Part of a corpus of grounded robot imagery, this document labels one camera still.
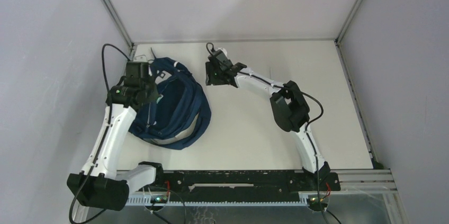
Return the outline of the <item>navy blue student backpack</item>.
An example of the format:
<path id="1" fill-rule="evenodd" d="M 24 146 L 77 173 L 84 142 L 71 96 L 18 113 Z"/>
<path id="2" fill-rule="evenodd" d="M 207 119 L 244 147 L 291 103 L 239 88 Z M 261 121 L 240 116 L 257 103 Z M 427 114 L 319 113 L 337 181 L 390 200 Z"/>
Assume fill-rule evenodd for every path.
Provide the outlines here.
<path id="1" fill-rule="evenodd" d="M 157 91 L 164 97 L 137 112 L 129 132 L 141 140 L 172 150 L 194 144 L 207 130 L 211 109 L 202 86 L 188 68 L 170 57 L 154 57 L 153 76 L 161 78 Z"/>

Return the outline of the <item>teal white glue stick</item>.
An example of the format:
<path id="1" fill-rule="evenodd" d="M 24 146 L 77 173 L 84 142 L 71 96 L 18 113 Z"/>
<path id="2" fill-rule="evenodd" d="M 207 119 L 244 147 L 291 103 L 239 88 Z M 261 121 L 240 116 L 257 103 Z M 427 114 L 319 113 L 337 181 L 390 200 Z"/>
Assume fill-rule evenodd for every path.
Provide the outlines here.
<path id="1" fill-rule="evenodd" d="M 158 97 L 157 100 L 156 100 L 156 103 L 159 103 L 160 100 L 161 100 L 163 97 L 164 97 L 163 95 L 159 95 L 159 97 Z"/>

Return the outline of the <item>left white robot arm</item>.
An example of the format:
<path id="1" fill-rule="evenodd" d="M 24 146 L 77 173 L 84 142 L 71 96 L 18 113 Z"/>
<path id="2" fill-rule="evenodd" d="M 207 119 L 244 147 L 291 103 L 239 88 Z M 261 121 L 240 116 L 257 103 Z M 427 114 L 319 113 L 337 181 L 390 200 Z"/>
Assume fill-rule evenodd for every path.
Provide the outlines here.
<path id="1" fill-rule="evenodd" d="M 86 163 L 67 179 L 74 199 L 82 206 L 120 211 L 129 195 L 142 187 L 154 191 L 164 187 L 166 177 L 160 173 L 159 163 L 140 162 L 132 170 L 117 173 L 121 148 L 137 112 L 157 96 L 149 63 L 127 62 L 125 75 L 108 91 L 104 121 Z"/>

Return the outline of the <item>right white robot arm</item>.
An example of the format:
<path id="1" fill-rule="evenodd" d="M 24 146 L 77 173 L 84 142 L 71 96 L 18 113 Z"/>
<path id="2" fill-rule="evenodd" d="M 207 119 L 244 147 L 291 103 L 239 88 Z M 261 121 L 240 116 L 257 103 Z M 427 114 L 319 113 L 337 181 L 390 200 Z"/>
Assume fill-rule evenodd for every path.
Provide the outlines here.
<path id="1" fill-rule="evenodd" d="M 206 67 L 207 85 L 231 85 L 268 98 L 276 125 L 294 138 L 302 169 L 308 173 L 306 183 L 312 190 L 320 190 L 327 183 L 330 167 L 323 158 L 312 135 L 310 125 L 310 97 L 290 80 L 281 83 L 264 77 L 246 65 L 232 63 L 222 48 L 208 50 Z"/>

